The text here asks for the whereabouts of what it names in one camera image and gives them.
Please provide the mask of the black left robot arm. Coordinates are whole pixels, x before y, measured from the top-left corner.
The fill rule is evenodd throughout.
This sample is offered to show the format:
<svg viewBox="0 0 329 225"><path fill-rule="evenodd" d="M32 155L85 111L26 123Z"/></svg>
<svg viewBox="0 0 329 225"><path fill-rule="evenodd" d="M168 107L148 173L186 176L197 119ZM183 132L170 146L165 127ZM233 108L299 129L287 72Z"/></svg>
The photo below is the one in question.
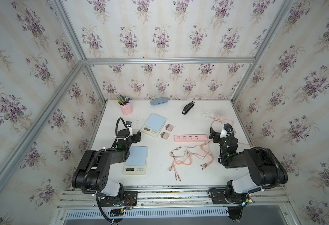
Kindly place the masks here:
<svg viewBox="0 0 329 225"><path fill-rule="evenodd" d="M98 197L124 198L121 183L109 178L113 164L124 163L130 156L130 147L141 141L141 132L133 133L132 122L118 118L115 126L115 140L110 148L98 151L86 150L72 177L72 187L84 194Z"/></svg>

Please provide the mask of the far blue kitchen scale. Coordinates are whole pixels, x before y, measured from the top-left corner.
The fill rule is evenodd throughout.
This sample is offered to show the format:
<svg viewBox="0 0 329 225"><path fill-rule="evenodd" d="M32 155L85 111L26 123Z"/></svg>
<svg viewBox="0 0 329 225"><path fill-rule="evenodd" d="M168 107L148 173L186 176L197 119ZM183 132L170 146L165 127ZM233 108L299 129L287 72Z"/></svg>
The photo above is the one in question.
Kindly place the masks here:
<svg viewBox="0 0 329 225"><path fill-rule="evenodd" d="M166 118L152 113L141 128L144 134L157 138L166 123Z"/></svg>

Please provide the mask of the coloured pens bunch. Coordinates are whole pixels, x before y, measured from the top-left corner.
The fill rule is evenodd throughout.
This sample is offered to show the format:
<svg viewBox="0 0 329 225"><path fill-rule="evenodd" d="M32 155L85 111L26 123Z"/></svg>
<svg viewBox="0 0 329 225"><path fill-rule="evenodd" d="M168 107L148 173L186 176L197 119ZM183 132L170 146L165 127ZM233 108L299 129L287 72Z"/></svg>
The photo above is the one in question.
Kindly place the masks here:
<svg viewBox="0 0 329 225"><path fill-rule="evenodd" d="M127 106L129 105L131 99L129 97L123 96L123 95L117 95L116 96L118 103L121 106Z"/></svg>

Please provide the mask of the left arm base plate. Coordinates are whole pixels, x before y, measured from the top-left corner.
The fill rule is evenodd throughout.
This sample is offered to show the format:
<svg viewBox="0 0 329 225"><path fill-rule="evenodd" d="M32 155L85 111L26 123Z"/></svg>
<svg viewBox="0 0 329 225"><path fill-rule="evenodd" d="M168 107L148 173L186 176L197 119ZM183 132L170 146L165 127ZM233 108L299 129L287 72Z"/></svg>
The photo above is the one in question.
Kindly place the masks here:
<svg viewBox="0 0 329 225"><path fill-rule="evenodd" d="M119 192L115 197L98 196L101 207L134 207L137 205L137 191Z"/></svg>

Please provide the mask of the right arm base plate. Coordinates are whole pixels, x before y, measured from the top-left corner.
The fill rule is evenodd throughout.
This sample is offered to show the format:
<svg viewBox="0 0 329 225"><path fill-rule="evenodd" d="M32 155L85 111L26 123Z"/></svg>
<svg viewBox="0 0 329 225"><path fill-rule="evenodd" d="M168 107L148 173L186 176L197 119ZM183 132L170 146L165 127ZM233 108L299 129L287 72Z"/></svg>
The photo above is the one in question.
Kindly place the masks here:
<svg viewBox="0 0 329 225"><path fill-rule="evenodd" d="M207 193L214 205L231 204L242 207L250 203L249 194L237 194L226 189L217 188L210 188Z"/></svg>

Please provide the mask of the blue glasses case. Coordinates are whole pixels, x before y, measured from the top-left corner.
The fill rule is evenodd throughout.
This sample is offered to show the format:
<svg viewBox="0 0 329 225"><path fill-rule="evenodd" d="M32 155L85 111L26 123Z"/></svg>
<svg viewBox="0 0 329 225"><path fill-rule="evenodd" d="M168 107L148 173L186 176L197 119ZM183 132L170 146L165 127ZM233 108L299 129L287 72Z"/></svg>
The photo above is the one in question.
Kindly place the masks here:
<svg viewBox="0 0 329 225"><path fill-rule="evenodd" d="M154 98L150 101L150 104L152 106L157 106L157 105L161 105L161 104L165 104L169 101L169 98L167 97L158 97L158 98Z"/></svg>

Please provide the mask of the pink pen holder cup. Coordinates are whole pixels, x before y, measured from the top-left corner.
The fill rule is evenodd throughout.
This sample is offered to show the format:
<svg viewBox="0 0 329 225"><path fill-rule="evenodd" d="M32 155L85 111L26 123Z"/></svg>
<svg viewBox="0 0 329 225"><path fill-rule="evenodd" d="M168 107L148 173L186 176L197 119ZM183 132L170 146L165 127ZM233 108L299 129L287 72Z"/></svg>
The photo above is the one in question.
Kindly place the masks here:
<svg viewBox="0 0 329 225"><path fill-rule="evenodd" d="M131 115L133 113L133 106L131 103L127 103L124 106L120 106L123 115Z"/></svg>

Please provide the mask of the pink USB charger adapter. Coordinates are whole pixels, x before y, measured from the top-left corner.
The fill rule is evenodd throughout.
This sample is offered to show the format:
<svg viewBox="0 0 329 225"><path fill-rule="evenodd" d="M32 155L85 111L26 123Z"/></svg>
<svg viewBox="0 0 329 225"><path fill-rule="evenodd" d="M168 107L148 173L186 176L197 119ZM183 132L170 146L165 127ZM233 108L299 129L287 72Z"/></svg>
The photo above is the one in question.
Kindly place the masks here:
<svg viewBox="0 0 329 225"><path fill-rule="evenodd" d="M171 132L171 131L174 129L174 126L171 125L171 124L167 124L166 127L165 127L165 129L166 129L167 131L170 131L170 132Z"/></svg>

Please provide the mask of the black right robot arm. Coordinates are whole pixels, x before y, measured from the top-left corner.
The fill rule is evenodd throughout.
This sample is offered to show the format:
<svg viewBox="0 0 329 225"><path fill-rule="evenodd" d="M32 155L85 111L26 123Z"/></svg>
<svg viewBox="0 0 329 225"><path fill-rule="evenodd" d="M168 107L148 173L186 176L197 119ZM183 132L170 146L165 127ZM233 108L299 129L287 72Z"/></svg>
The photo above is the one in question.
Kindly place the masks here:
<svg viewBox="0 0 329 225"><path fill-rule="evenodd" d="M238 139L231 124L221 132L210 128L209 139L219 144L218 163L226 169L247 168L248 173L227 183L225 193L229 196L251 194L272 189L288 182L288 175L274 153L267 148L252 147L238 152Z"/></svg>

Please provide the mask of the near blue kitchen scale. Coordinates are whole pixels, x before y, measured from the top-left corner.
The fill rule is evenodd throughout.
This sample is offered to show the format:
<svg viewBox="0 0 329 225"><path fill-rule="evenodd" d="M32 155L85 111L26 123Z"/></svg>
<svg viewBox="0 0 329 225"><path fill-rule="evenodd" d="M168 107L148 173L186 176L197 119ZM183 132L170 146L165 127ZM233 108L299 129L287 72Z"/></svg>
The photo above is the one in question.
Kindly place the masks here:
<svg viewBox="0 0 329 225"><path fill-rule="evenodd" d="M124 164L124 175L145 175L147 169L148 147L131 146L129 157Z"/></svg>

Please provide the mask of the black stapler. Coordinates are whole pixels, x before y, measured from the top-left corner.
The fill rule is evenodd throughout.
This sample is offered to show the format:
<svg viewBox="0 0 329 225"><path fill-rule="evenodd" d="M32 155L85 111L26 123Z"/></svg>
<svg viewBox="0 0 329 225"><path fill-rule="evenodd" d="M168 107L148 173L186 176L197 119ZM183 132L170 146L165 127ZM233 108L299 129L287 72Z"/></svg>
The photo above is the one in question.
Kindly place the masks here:
<svg viewBox="0 0 329 225"><path fill-rule="evenodd" d="M188 103L186 106L184 106L183 110L182 110L182 114L186 115L195 105L194 101L191 101L190 103Z"/></svg>

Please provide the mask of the blue kitchen scale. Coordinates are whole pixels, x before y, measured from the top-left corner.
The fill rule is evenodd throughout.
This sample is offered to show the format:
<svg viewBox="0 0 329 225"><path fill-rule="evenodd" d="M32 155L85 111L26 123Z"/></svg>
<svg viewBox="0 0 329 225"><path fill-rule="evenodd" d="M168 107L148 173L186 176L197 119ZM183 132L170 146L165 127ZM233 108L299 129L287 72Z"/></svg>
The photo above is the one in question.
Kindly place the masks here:
<svg viewBox="0 0 329 225"><path fill-rule="evenodd" d="M129 157L124 164L124 175L145 175L147 169L148 147L131 146Z"/></svg>
<svg viewBox="0 0 329 225"><path fill-rule="evenodd" d="M166 118L152 113L141 128L144 134L157 138L166 123Z"/></svg>

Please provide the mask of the aluminium mounting rail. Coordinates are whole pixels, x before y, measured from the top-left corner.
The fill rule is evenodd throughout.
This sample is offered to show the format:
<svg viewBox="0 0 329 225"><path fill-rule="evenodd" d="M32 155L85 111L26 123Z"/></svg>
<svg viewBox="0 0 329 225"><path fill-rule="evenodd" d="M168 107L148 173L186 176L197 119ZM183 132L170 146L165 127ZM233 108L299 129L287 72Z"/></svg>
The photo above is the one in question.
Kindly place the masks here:
<svg viewBox="0 0 329 225"><path fill-rule="evenodd" d="M224 186L125 186L125 191L136 191L136 208L205 207L212 205L209 189L224 189ZM290 201L281 187L252 193L251 206L289 205ZM92 195L79 189L63 191L59 195L57 210L79 210L96 208Z"/></svg>

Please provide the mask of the pink power strip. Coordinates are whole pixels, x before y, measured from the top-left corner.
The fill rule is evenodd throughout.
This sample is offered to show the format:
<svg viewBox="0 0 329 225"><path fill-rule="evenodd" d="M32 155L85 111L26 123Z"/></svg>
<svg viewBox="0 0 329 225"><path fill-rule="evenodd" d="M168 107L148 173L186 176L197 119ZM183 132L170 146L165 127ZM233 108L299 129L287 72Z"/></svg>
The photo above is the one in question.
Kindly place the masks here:
<svg viewBox="0 0 329 225"><path fill-rule="evenodd" d="M174 141L176 143L189 143L189 142L206 142L208 140L207 135L174 135Z"/></svg>

